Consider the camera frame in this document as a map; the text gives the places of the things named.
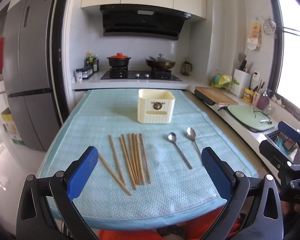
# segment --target pot handle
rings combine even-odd
[[[157,60],[154,57],[152,57],[151,55],[149,55],[149,58],[152,59],[155,63],[157,63]]]

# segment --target deer head emblem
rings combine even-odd
[[[160,102],[151,102],[151,104],[153,105],[153,108],[155,110],[160,110],[162,108],[162,105],[164,105],[165,103],[160,103]]]

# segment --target window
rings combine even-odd
[[[277,24],[270,89],[300,120],[300,5],[296,0],[271,0]]]

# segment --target spoon handle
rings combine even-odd
[[[200,150],[199,150],[199,147],[198,147],[196,141],[194,141],[194,144],[195,144],[195,147],[197,148],[197,153],[198,153],[198,155],[199,155],[199,157],[201,159],[201,153],[200,153]]]
[[[177,144],[174,143],[174,145],[176,146],[180,157],[182,158],[182,160],[186,163],[186,165],[188,166],[189,170],[192,169],[192,166],[190,165],[190,163],[188,162],[187,158],[184,156],[184,154],[182,153],[182,151],[180,150],[180,148],[178,147]]]

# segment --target range hood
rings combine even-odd
[[[148,36],[177,41],[191,14],[151,5],[100,5],[104,36]]]

